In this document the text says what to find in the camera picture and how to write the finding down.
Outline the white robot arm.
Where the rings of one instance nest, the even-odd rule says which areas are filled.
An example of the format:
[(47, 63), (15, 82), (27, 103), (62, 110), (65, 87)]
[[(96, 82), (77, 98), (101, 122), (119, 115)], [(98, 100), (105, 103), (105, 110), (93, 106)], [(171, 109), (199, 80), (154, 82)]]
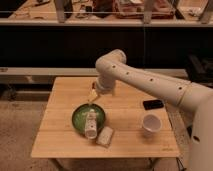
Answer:
[(115, 49), (96, 60), (97, 91), (111, 92), (117, 80), (194, 115), (187, 171), (213, 171), (213, 89), (198, 83), (136, 69)]

